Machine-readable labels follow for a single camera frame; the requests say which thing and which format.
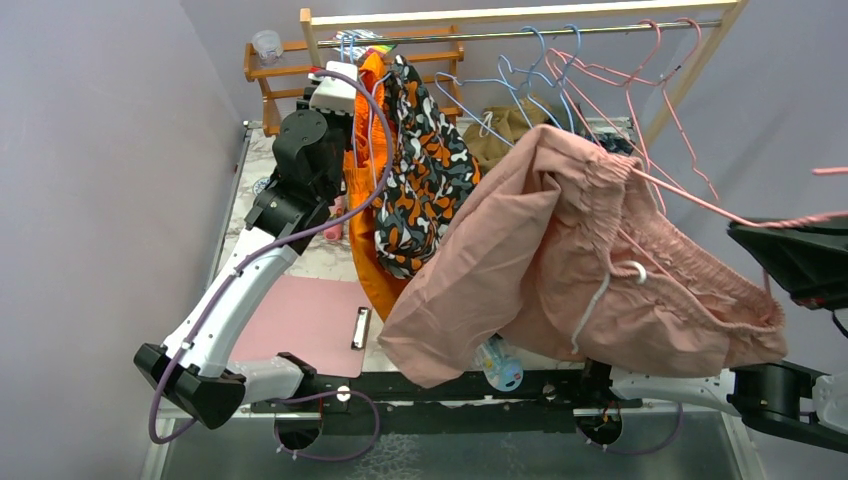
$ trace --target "blue wire hanger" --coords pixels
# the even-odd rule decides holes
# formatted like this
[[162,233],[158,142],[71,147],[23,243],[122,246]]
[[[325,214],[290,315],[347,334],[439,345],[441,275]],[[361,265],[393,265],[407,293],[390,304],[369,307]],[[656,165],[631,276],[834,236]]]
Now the blue wire hanger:
[[[539,31],[536,30],[533,27],[524,27],[524,28],[521,29],[521,31],[522,32],[532,31],[536,34],[536,37],[539,39],[539,45],[541,47],[541,53],[539,54],[539,58],[536,59],[536,62],[533,63],[533,65],[530,66],[530,70],[521,70],[521,69],[518,69],[518,68],[514,68],[512,66],[512,62],[510,62],[509,58],[507,58],[505,55],[498,55],[498,63],[497,63],[498,73],[500,73],[501,78],[504,81],[506,81],[506,74],[503,72],[502,62],[506,63],[507,69],[509,70],[510,74],[514,74],[516,72],[526,73],[527,74],[526,78],[524,79],[523,82],[521,82],[521,84],[518,85],[518,88],[516,88],[515,91],[520,92],[521,89],[526,86],[527,87],[527,97],[526,97],[527,100],[529,100],[534,105],[536,105],[539,109],[541,109],[543,112],[545,112],[545,114],[548,116],[548,118],[553,120],[553,122],[554,122],[554,124],[556,124],[557,128],[561,129],[562,126],[556,120],[556,117],[554,117],[554,115],[552,115],[551,112],[549,112],[547,108],[545,108],[544,106],[539,104],[539,102],[537,102],[536,99],[534,99],[533,96],[530,94],[530,92],[532,91],[532,88],[533,88],[532,82],[530,80],[531,74],[536,74],[536,75],[541,76],[542,78],[544,78],[548,82],[549,85],[553,86],[553,84],[547,79],[547,77],[545,77],[542,73],[535,71],[536,67],[539,65],[539,63],[542,60],[544,60],[544,58],[545,58],[545,39],[544,39],[544,37],[542,37],[542,34],[539,33]],[[527,126],[532,128],[533,124],[532,124],[532,122],[530,122],[530,118],[528,118],[527,114],[524,112],[524,108],[522,107],[521,102],[518,101],[518,98],[516,97],[515,92],[510,90],[509,94],[512,97],[512,99],[515,101],[515,103],[518,105],[518,108],[521,110],[521,115],[524,116],[524,121],[527,122]]]
[[[536,62],[535,62],[535,63],[534,63],[534,64],[530,67],[530,69],[529,69],[529,70],[523,70],[523,69],[520,69],[520,68],[516,68],[516,69],[514,69],[514,71],[515,71],[515,72],[519,72],[519,73],[526,73],[526,74],[527,74],[527,78],[524,80],[524,82],[522,82],[522,83],[521,83],[521,85],[519,85],[519,86],[518,86],[518,88],[522,88],[524,85],[527,85],[528,89],[532,88],[532,81],[531,81],[531,79],[532,79],[532,75],[537,75],[537,76],[541,77],[541,78],[542,78],[542,80],[544,80],[544,81],[545,81],[545,83],[546,83],[549,87],[551,87],[551,88],[557,88],[557,91],[558,91],[558,93],[559,93],[559,99],[560,99],[560,101],[562,102],[563,107],[565,107],[565,113],[568,115],[568,123],[569,123],[569,126],[571,127],[571,132],[572,132],[572,133],[575,133],[575,130],[574,130],[574,116],[573,116],[573,115],[572,115],[572,113],[571,113],[571,106],[569,105],[569,102],[565,99],[565,96],[563,95],[563,89],[564,89],[564,87],[565,87],[565,85],[564,85],[564,82],[565,82],[565,74],[566,74],[566,72],[568,71],[569,67],[571,67],[571,64],[572,64],[572,63],[574,63],[574,60],[575,60],[577,57],[579,57],[579,56],[580,56],[580,51],[581,51],[581,50],[582,50],[582,48],[583,48],[583,40],[582,40],[582,38],[581,38],[581,36],[580,36],[580,29],[579,29],[579,28],[577,28],[577,26],[576,26],[576,25],[569,24],[569,25],[566,25],[565,27],[570,28],[571,30],[573,30],[573,31],[574,31],[574,34],[577,36],[577,51],[574,53],[574,56],[571,58],[571,60],[569,60],[569,61],[568,61],[568,63],[566,63],[566,64],[565,64],[565,67],[563,67],[563,69],[562,69],[562,75],[560,75],[560,77],[559,77],[558,79],[556,79],[555,81],[553,81],[553,82],[552,82],[552,81],[551,81],[551,80],[547,77],[547,75],[545,75],[545,74],[543,74],[543,73],[541,73],[541,72],[537,72],[537,71],[536,71],[536,67],[537,67],[537,66],[539,65],[539,63],[541,63],[541,61],[545,58],[545,54],[547,53],[547,47],[545,46],[545,39],[544,39],[544,37],[542,37],[542,34],[541,34],[541,33],[539,33],[539,30],[537,30],[537,29],[536,29],[536,28],[534,28],[534,27],[524,27],[524,28],[522,28],[522,29],[521,29],[521,31],[524,31],[524,32],[526,32],[526,31],[531,31],[531,32],[534,32],[534,33],[536,34],[536,36],[537,36],[537,37],[538,37],[538,39],[539,39],[539,43],[540,43],[540,45],[541,45],[541,47],[542,47],[542,55],[539,57],[539,59],[538,59],[538,60],[536,60]],[[553,121],[554,121],[554,123],[557,125],[557,127],[562,128],[562,126],[559,124],[559,122],[557,122],[557,121],[556,121],[556,119],[555,119],[552,115],[548,114],[548,116],[549,116],[551,119],[553,119]]]
[[356,35],[352,33],[342,33],[339,36],[339,61],[344,62],[346,40],[350,41],[350,44],[347,45],[347,58],[350,63],[356,64],[356,62],[353,61],[353,46],[356,44]]
[[454,98],[454,96],[453,96],[453,95],[451,95],[450,93],[448,93],[448,91],[447,91],[446,89],[444,89],[444,88],[442,87],[442,85],[439,83],[439,78],[440,78],[440,77],[442,77],[442,78],[449,78],[449,79],[453,80],[453,82],[454,82],[457,86],[459,86],[459,87],[462,87],[463,85],[465,85],[465,84],[469,84],[469,83],[470,83],[470,84],[480,84],[480,83],[497,83],[498,85],[503,85],[504,87],[506,87],[506,88],[507,88],[510,92],[512,92],[512,91],[514,91],[514,90],[516,90],[516,88],[515,88],[515,87],[513,87],[512,85],[510,85],[510,84],[509,84],[508,82],[506,82],[505,80],[503,80],[503,79],[497,79],[497,78],[471,79],[471,80],[465,80],[465,81],[462,81],[462,80],[460,80],[460,79],[456,78],[455,76],[453,76],[453,75],[451,75],[451,74],[449,74],[449,73],[445,73],[445,72],[436,72],[436,74],[433,76],[433,82],[436,84],[436,88],[438,88],[438,89],[439,89],[439,91],[441,91],[441,92],[442,92],[442,93],[443,93],[446,97],[448,97],[448,99],[449,99],[450,101],[452,101],[453,103],[455,103],[455,104],[456,104],[456,106],[458,106],[459,108],[461,108],[461,109],[462,109],[462,111],[463,111],[463,112],[465,112],[465,114],[466,114],[466,115],[468,115],[469,117],[471,117],[471,119],[473,119],[475,122],[479,123],[479,124],[480,124],[480,126],[481,126],[482,128],[485,128],[485,129],[486,129],[489,133],[491,133],[492,135],[494,135],[495,137],[497,137],[498,139],[500,139],[500,141],[504,142],[505,144],[509,145],[510,147],[515,146],[512,142],[510,142],[509,140],[505,139],[505,138],[504,138],[504,137],[502,137],[500,134],[498,134],[498,132],[496,132],[496,131],[492,130],[492,127],[490,127],[489,125],[486,125],[486,122],[484,122],[484,121],[480,120],[479,118],[477,118],[477,116],[476,116],[476,115],[474,115],[474,113],[472,113],[472,112],[471,112],[471,110],[468,110],[468,109],[465,107],[465,105],[463,105],[463,104],[462,104],[459,100],[457,100],[456,98]]

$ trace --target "orange garment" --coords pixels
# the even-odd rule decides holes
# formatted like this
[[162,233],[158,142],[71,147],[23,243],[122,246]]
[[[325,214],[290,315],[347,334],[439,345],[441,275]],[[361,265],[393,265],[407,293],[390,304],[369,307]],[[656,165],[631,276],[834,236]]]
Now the orange garment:
[[[370,92],[374,84],[386,74],[382,58],[372,54],[360,67],[362,84]],[[374,95],[374,99],[380,106],[385,102],[385,89],[380,84]],[[388,152],[386,151],[386,135],[380,120],[374,116],[371,127],[372,150],[374,158],[368,151],[368,107],[369,104],[362,95],[356,96],[356,115],[353,119],[354,141],[356,142],[356,154],[346,152],[344,159],[344,174],[347,183],[348,204],[350,208],[356,208],[368,199],[374,191],[374,174],[371,171],[373,163],[376,177],[383,174],[386,167]],[[353,253],[353,263],[356,265],[356,273],[362,289],[371,301],[371,305],[380,315],[386,319],[392,311],[400,293],[409,283],[410,279],[399,279],[390,275],[377,261],[377,247],[374,243],[374,210],[367,208],[359,215],[350,219],[349,233],[350,247]]]

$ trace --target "pink wire hanger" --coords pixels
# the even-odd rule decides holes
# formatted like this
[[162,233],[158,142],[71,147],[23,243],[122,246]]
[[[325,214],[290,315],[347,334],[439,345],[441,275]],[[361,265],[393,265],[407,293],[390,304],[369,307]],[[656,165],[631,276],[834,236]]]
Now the pink wire hanger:
[[[652,25],[652,26],[654,27],[654,30],[655,30],[655,31],[656,31],[656,33],[657,33],[657,37],[658,37],[658,39],[660,38],[660,35],[661,35],[661,34],[660,34],[659,26],[656,24],[656,22],[654,22],[654,21],[652,21],[652,20],[643,20],[643,21],[641,21],[641,22],[639,22],[639,23],[643,23],[643,24],[644,24],[644,23],[648,23],[648,24]],[[647,61],[648,61],[648,60],[650,60],[650,58],[653,56],[653,54],[656,52],[656,50],[657,50],[658,48],[659,48],[659,41],[657,42],[657,46],[655,46],[655,47],[654,47],[654,50],[651,52],[651,54],[650,54],[650,55],[648,55],[648,58],[646,58],[646,59],[645,59],[645,61],[644,61],[644,62],[642,62],[642,64],[641,64],[641,65],[639,65],[639,67],[637,67],[637,69],[634,71],[634,73],[632,73],[632,74],[628,75],[628,76],[627,76],[627,79],[626,79],[624,82],[622,82],[621,84],[616,84],[615,82],[612,82],[612,81],[611,81],[611,80],[609,80],[609,79],[606,79],[606,78],[604,78],[604,77],[597,76],[597,75],[592,74],[592,73],[590,73],[590,72],[587,72],[587,74],[589,74],[589,75],[591,75],[591,76],[594,76],[595,78],[599,78],[599,80],[604,81],[605,83],[608,83],[608,84],[612,84],[612,85],[616,85],[616,86],[628,85],[629,83],[631,83],[632,81],[634,81],[634,80],[637,78],[638,73],[642,70],[642,68],[644,68],[644,65],[647,63]],[[562,53],[562,52],[559,52],[558,50],[553,49],[553,48],[548,49],[548,52],[554,52],[557,56],[559,56],[559,57],[560,57],[560,59],[562,59],[562,60],[564,60],[564,61],[565,61],[565,59],[563,58],[563,57],[565,57],[565,54],[563,54],[562,56],[560,56],[560,53]],[[546,55],[545,55],[545,63],[548,65],[548,68],[549,68],[549,69],[551,70],[551,72],[552,72],[552,73],[556,76],[556,78],[560,78],[560,77],[561,77],[561,74],[562,74],[561,70],[560,70],[560,69],[559,69],[559,68],[558,68],[555,64],[553,64],[553,63],[550,61],[550,59],[548,58],[547,52],[546,52]],[[585,69],[585,67],[584,67],[584,66],[585,66],[585,64],[584,64],[583,62],[579,61],[579,60],[577,60],[577,61],[573,62],[572,66],[576,66],[576,68],[578,68],[578,69],[579,69],[579,70],[581,70],[581,71],[586,70],[586,69]],[[675,68],[675,70],[674,70],[674,71],[672,71],[672,73],[671,73],[670,75],[673,75],[673,74],[674,74],[677,70],[679,70],[679,69],[680,69],[680,67],[676,67],[676,68]],[[622,131],[621,131],[621,130],[620,130],[620,129],[619,129],[619,128],[618,128],[618,127],[617,127],[617,126],[616,126],[616,125],[615,125],[615,124],[614,124],[614,123],[610,120],[610,119],[609,119],[609,117],[607,117],[607,116],[606,116],[606,114],[604,114],[604,113],[603,113],[603,111],[602,111],[600,108],[598,108],[598,107],[597,107],[597,105],[595,105],[595,104],[594,104],[594,103],[593,103],[593,102],[592,102],[592,101],[588,98],[588,96],[587,96],[587,95],[586,95],[586,94],[585,94],[582,90],[580,90],[580,88],[579,88],[579,87],[577,87],[577,86],[574,84],[574,82],[572,82],[572,81],[571,81],[570,79],[568,79],[567,77],[565,78],[565,80],[568,82],[568,84],[569,84],[569,85],[571,85],[571,87],[572,87],[575,91],[577,91],[577,92],[580,94],[580,96],[581,96],[584,100],[586,100],[586,102],[587,102],[587,103],[589,103],[589,105],[590,105],[593,109],[595,109],[595,110],[596,110],[596,111],[597,111],[597,112],[598,112],[598,113],[599,113],[599,114],[600,114],[600,115],[604,118],[604,120],[606,120],[606,121],[607,121],[607,122],[608,122],[608,123],[609,123],[609,124],[610,124],[610,125],[611,125],[611,126],[612,126],[615,130],[616,130],[616,131],[617,131],[617,132],[619,132],[619,134],[621,134],[621,135],[622,135],[622,137],[624,137],[625,139],[627,139],[627,136],[626,136],[626,135],[624,135],[624,132],[622,132]],[[565,88],[565,85],[563,85],[563,93],[565,94],[565,97],[566,97],[566,99],[568,100],[568,102],[572,105],[573,110],[574,110],[574,111],[577,113],[577,115],[580,117],[580,120],[583,122],[583,124],[588,126],[588,123],[586,122],[586,118],[583,116],[583,114],[580,112],[580,110],[579,110],[579,109],[577,109],[577,106],[576,106],[576,104],[574,103],[574,101],[573,101],[573,99],[571,98],[571,96],[568,94],[568,91],[567,91],[567,89]],[[628,106],[629,106],[629,108],[631,109],[631,112],[633,112],[632,102],[630,102],[629,97],[628,97],[628,103],[629,103],[629,105],[628,105]],[[590,133],[590,134],[592,135],[592,137],[595,139],[595,142],[596,142],[596,144],[598,145],[598,148],[600,148],[601,150],[603,150],[603,147],[600,145],[600,142],[598,141],[598,139],[597,139],[597,137],[595,136],[594,132],[592,132],[592,131],[590,130],[590,131],[589,131],[589,133]],[[628,143],[630,143],[630,145],[631,145],[631,146],[633,146],[634,150],[636,150],[638,153],[640,153],[640,154],[642,154],[643,156],[645,156],[645,155],[644,155],[644,152],[642,152],[642,150],[641,150],[640,148],[638,148],[635,144],[633,144],[633,142],[631,142],[629,139],[628,139],[627,141],[628,141]],[[668,177],[668,178],[669,178],[669,180],[670,180],[670,181],[672,181],[675,185],[670,185],[670,184],[668,184],[668,183],[666,183],[666,182],[663,182],[662,180],[659,180],[659,179],[655,178],[653,175],[651,175],[651,174],[650,174],[650,173],[648,173],[647,171],[642,171],[642,170],[634,169],[634,170],[633,170],[633,173],[634,173],[635,175],[638,175],[638,176],[642,177],[643,179],[645,179],[645,180],[646,180],[646,181],[648,181],[649,183],[651,183],[651,184],[654,186],[654,188],[662,187],[662,188],[664,188],[665,190],[668,190],[668,191],[670,191],[670,192],[672,192],[672,193],[674,193],[674,194],[676,194],[676,195],[678,195],[678,196],[681,196],[681,197],[685,198],[686,200],[689,200],[689,201],[691,201],[691,202],[695,203],[696,205],[698,205],[698,206],[700,206],[700,207],[702,207],[702,208],[704,208],[704,209],[706,209],[706,210],[709,210],[709,211],[711,211],[711,212],[717,213],[717,214],[719,214],[719,215],[721,215],[721,216],[723,216],[723,217],[725,217],[725,218],[727,218],[727,219],[729,219],[729,220],[731,220],[731,221],[734,221],[734,222],[736,222],[736,223],[739,223],[740,225],[745,225],[745,226],[747,226],[747,227],[759,227],[759,228],[795,228],[795,227],[800,227],[800,226],[803,226],[803,225],[808,225],[808,224],[810,224],[810,223],[817,223],[817,222],[827,221],[827,220],[829,220],[829,219],[836,218],[836,217],[844,217],[844,216],[848,216],[848,211],[841,211],[841,212],[829,212],[829,213],[821,213],[821,214],[815,214],[815,215],[808,215],[808,216],[805,216],[805,217],[799,217],[799,218],[788,219],[788,220],[780,220],[780,221],[774,221],[774,222],[761,222],[761,223],[756,223],[756,222],[751,222],[751,221],[749,221],[749,220],[746,220],[746,219],[744,219],[744,218],[742,218],[742,217],[740,217],[740,216],[738,216],[738,215],[736,215],[736,214],[734,214],[734,213],[732,213],[732,212],[729,212],[729,211],[727,211],[727,210],[724,210],[724,209],[722,209],[722,208],[720,208],[720,207],[718,207],[718,206],[716,206],[716,205],[713,205],[713,204],[711,204],[711,203],[709,203],[709,202],[706,202],[706,201],[704,201],[704,200],[702,200],[702,199],[700,199],[700,198],[698,198],[698,197],[696,197],[696,196],[692,195],[691,193],[687,192],[687,191],[686,191],[683,187],[681,187],[679,184],[677,184],[677,182],[675,182],[675,181],[674,181],[671,177],[669,177],[668,175],[665,175],[665,174],[664,174],[664,175],[665,175],[666,177]],[[816,169],[816,170],[814,170],[814,173],[815,173],[815,174],[817,174],[817,175],[848,174],[848,167],[836,167],[836,168],[828,168],[828,169],[824,169],[824,168],[823,168],[823,169]]]
[[813,175],[848,175],[848,167],[814,168]]
[[[639,72],[641,72],[642,69],[645,68],[645,65],[647,65],[647,63],[651,60],[651,58],[653,58],[654,54],[657,53],[657,51],[659,50],[659,48],[662,44],[662,32],[660,31],[659,26],[657,26],[657,24],[655,22],[652,22],[650,20],[643,20],[639,23],[649,23],[649,24],[651,24],[654,27],[654,33],[656,34],[657,41],[656,41],[656,44],[654,45],[654,48],[651,50],[651,52],[648,54],[648,56],[645,57],[645,59],[642,61],[642,63],[639,64],[639,66],[636,67],[636,69],[633,71],[632,74],[630,74],[630,75],[623,74],[626,77],[626,79],[622,83],[616,83],[612,80],[609,80],[605,77],[601,77],[597,74],[594,74],[594,73],[588,71],[585,68],[585,64],[582,61],[580,61],[579,59],[574,59],[576,61],[573,61],[571,63],[571,66],[576,65],[575,68],[577,68],[581,72],[589,75],[592,78],[596,78],[596,79],[598,79],[598,80],[600,80],[600,81],[602,81],[602,82],[604,82],[608,85],[612,85],[612,86],[615,86],[615,87],[624,87],[624,86],[628,85],[629,82],[631,82],[633,79],[637,78],[637,75],[639,74]],[[564,57],[563,52],[560,52],[559,50],[557,50],[555,48],[549,48],[545,52],[545,64],[548,66],[548,69],[551,71],[551,73],[553,73],[556,78],[563,78],[566,82],[568,82],[568,84],[571,85],[571,88],[573,88],[583,98],[583,100],[586,103],[589,104],[589,106],[591,106],[596,112],[598,112],[598,114],[601,115],[601,117],[603,117],[603,119],[606,120],[606,122],[609,123],[610,126],[612,126],[612,128],[623,139],[625,139],[625,141],[633,148],[634,151],[636,151],[636,153],[638,153],[639,155],[642,156],[642,158],[645,159],[646,169],[649,172],[651,170],[651,167],[654,167],[663,176],[665,176],[669,181],[671,181],[674,185],[676,185],[680,189],[683,189],[683,187],[679,183],[677,183],[677,181],[671,175],[669,175],[668,173],[665,172],[665,170],[663,170],[658,165],[653,163],[653,161],[651,160],[647,151],[643,151],[642,148],[640,148],[638,145],[636,145],[630,139],[630,136],[627,135],[626,133],[624,133],[620,128],[618,128],[618,126],[616,126],[615,123],[613,123],[613,121],[610,120],[610,118],[597,105],[595,105],[595,103],[592,102],[592,100],[577,85],[575,85],[575,83],[570,78],[567,78],[562,74],[562,70],[559,67],[557,67],[554,63],[552,63],[551,59],[548,57],[549,52],[554,53],[554,55],[559,57],[560,60],[563,60],[564,62],[566,62],[566,65],[568,65],[568,61]],[[580,120],[583,122],[583,124],[587,126],[587,129],[589,130],[589,134],[592,136],[592,139],[595,141],[595,143],[599,146],[599,148],[603,149],[600,141],[598,140],[598,137],[595,135],[595,133],[591,129],[588,128],[589,123],[586,121],[586,118],[583,116],[583,114],[577,108],[576,103],[574,102],[574,100],[569,95],[568,90],[566,89],[565,85],[563,85],[562,87],[563,87],[563,93],[565,94],[566,99],[568,100],[569,104],[571,104],[571,106],[572,106],[572,110],[577,113],[577,115],[580,117]],[[632,102],[630,101],[630,98],[629,98],[629,94],[628,94],[628,105],[629,105],[629,108],[630,108],[631,118],[633,120],[634,126],[636,127],[637,132],[639,132],[639,135],[640,135],[640,138],[641,138],[641,129],[638,126],[639,119],[635,115],[635,110],[633,109]],[[657,187],[656,185],[652,185],[652,187],[654,188],[654,191],[655,191],[656,196],[657,196],[657,200],[660,203],[660,207],[662,208],[663,214],[665,214],[666,213],[665,201],[663,200],[663,197],[662,197],[662,194],[659,190],[659,187]]]
[[[677,111],[675,110],[674,106],[671,104],[671,100],[668,98],[668,82],[672,78],[674,78],[674,76],[677,74],[677,72],[679,72],[683,68],[683,65],[685,65],[689,61],[689,59],[695,54],[695,52],[698,51],[698,47],[700,47],[701,40],[703,38],[702,32],[701,32],[701,26],[698,25],[698,22],[696,22],[695,20],[692,20],[691,18],[685,18],[684,17],[684,18],[678,18],[677,20],[675,20],[675,22],[686,22],[686,23],[692,25],[692,28],[695,29],[695,33],[697,34],[697,39],[695,40],[695,45],[692,47],[691,50],[689,50],[689,53],[686,54],[686,56],[683,58],[683,60],[668,75],[661,76],[660,80],[658,82],[651,82],[651,81],[648,81],[648,80],[645,80],[645,79],[642,79],[642,78],[635,77],[633,75],[628,75],[626,73],[622,73],[622,72],[619,72],[618,70],[614,70],[612,68],[606,67],[604,65],[599,65],[599,64],[596,64],[596,63],[585,64],[582,61],[580,61],[579,58],[574,58],[573,55],[571,55],[567,52],[559,52],[559,55],[563,59],[563,61],[568,61],[568,59],[574,58],[574,62],[572,63],[572,65],[578,64],[577,65],[578,70],[586,73],[587,75],[589,75],[593,78],[599,79],[599,80],[601,80],[605,83],[612,84],[612,82],[604,79],[603,77],[600,77],[598,75],[595,75],[595,74],[589,72],[589,70],[592,70],[592,69],[601,70],[601,71],[604,71],[606,73],[610,73],[610,74],[613,74],[613,75],[616,75],[616,76],[619,76],[619,77],[624,77],[624,78],[628,79],[627,81],[630,81],[630,82],[641,83],[643,85],[648,85],[648,86],[652,86],[652,87],[660,87],[660,90],[661,90],[662,95],[663,95],[663,100],[665,101],[666,108],[668,108],[668,111],[671,114],[671,118],[674,120],[674,124],[677,127],[677,131],[678,131],[678,133],[680,133],[680,136],[683,138],[683,143],[686,144],[686,149],[689,151],[689,156],[692,158],[692,171],[695,172],[699,177],[701,177],[704,180],[704,182],[709,187],[710,193],[712,193],[713,198],[716,199],[716,202],[720,202],[721,199],[719,198],[718,192],[716,192],[716,189],[715,189],[715,187],[713,187],[713,184],[710,181],[709,177],[704,172],[702,172],[701,170],[698,169],[698,156],[695,153],[695,149],[692,147],[692,143],[689,141],[689,136],[686,134],[686,130],[683,128],[683,124],[680,122],[680,118],[677,116]],[[645,144],[644,144],[644,141],[643,141],[642,136],[641,136],[641,128],[638,128],[638,125],[639,125],[638,122],[636,122],[637,133],[639,134],[639,141],[644,146]]]

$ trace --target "patterned fabric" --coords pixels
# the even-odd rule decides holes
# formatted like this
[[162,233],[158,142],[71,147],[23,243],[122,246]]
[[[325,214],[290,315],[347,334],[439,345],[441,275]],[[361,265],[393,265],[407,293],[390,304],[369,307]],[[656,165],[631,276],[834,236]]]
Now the patterned fabric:
[[604,147],[604,150],[609,153],[618,153],[620,155],[630,155],[633,153],[633,146],[627,142],[626,138],[617,133],[596,133],[595,137],[598,138],[597,142],[595,142],[592,134],[586,133],[583,135],[583,138],[592,143],[600,143]]
[[[374,91],[374,99],[380,108],[385,110],[386,92],[382,84],[374,86],[377,81],[386,74],[386,66],[383,58],[374,53],[370,55],[359,69],[359,77],[362,85],[368,91]],[[368,131],[368,102],[362,94],[356,96],[356,114],[353,118],[354,141],[356,142],[356,158],[352,151],[345,152],[344,173],[347,182],[348,204],[356,208],[368,200],[374,192],[374,180],[371,167],[377,172],[386,168],[388,159],[388,141],[383,124],[374,116],[371,132]],[[356,266],[356,274],[362,290],[368,296],[368,301],[377,311],[381,320],[389,318],[389,312],[395,306],[400,293],[406,288],[411,279],[395,278],[383,268],[377,260],[377,247],[374,242],[374,217],[376,211],[366,208],[359,215],[355,215],[348,223],[348,238],[350,239],[350,251],[353,256],[353,264]]]
[[398,55],[386,82],[395,154],[374,207],[377,258],[397,278],[412,278],[436,253],[459,207],[480,182],[480,167],[407,60]]

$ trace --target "beige cloth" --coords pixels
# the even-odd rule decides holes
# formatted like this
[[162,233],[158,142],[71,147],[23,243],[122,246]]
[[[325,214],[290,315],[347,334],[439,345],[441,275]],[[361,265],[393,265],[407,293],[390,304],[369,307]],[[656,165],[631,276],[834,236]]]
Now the beige cloth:
[[[641,169],[570,133],[531,130],[404,289],[379,337],[386,354],[424,387],[459,376],[495,332],[551,358],[673,377],[784,357],[780,305],[663,217]],[[642,285],[627,261],[647,269]]]
[[[537,97],[533,97],[533,99],[549,112],[551,111],[551,106],[545,103],[544,100],[540,100]],[[530,119],[533,125],[540,125],[548,120],[548,114],[527,98],[520,99],[519,103],[524,108],[524,113],[527,114],[527,118]],[[518,105],[489,107],[483,110],[483,119],[488,114],[492,115],[491,129],[512,143],[517,142],[525,133],[530,131],[531,126],[527,125],[527,120],[524,119],[524,115],[521,114]],[[468,127],[462,138],[465,140],[465,144],[468,145],[468,150],[471,154],[477,157],[480,170],[483,174],[489,173],[509,153],[510,148],[512,148],[495,135],[492,135],[491,132],[479,123],[474,123]]]

